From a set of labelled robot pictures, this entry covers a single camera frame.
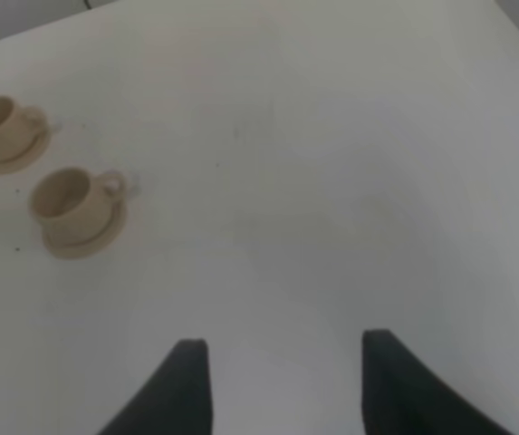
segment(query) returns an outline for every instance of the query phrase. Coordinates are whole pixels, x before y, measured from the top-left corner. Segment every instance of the white table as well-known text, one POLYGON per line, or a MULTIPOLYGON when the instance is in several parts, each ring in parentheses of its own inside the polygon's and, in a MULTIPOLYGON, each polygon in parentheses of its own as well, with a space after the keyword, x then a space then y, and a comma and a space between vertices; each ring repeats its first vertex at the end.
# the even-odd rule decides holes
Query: white table
POLYGON ((0 42, 0 93, 58 130, 0 178, 0 435, 94 434, 187 337, 217 434, 361 434, 371 327, 519 432, 519 33, 492 2, 126 1, 0 42), (78 262, 25 206, 70 165, 139 180, 78 262))

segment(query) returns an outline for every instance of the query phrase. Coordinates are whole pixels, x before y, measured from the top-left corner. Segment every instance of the beige cup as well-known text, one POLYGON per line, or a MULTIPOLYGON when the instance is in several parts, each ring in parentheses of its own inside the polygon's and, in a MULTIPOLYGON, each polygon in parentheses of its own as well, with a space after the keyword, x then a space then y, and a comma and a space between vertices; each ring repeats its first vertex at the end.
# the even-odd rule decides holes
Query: beige cup
POLYGON ((125 196, 126 180, 119 172, 94 177, 83 169, 62 169, 34 189, 30 211, 43 228, 46 245, 83 247, 116 227, 117 205, 125 196))
POLYGON ((0 97, 0 164, 27 154, 40 135, 48 130, 40 109, 23 108, 10 97, 0 97))

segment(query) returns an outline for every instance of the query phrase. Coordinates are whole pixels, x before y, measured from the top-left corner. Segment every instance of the ceramic cup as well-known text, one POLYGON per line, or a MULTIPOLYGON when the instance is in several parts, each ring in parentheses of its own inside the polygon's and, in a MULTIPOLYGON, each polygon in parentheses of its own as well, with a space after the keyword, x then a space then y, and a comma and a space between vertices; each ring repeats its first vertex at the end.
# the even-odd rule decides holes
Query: ceramic cup
POLYGON ((75 258, 102 249, 121 230, 127 184, 116 171, 97 177, 84 169, 58 170, 30 197, 30 211, 42 226, 46 247, 75 258))
POLYGON ((42 110, 0 97, 0 173, 32 163, 47 147, 50 128, 42 110))

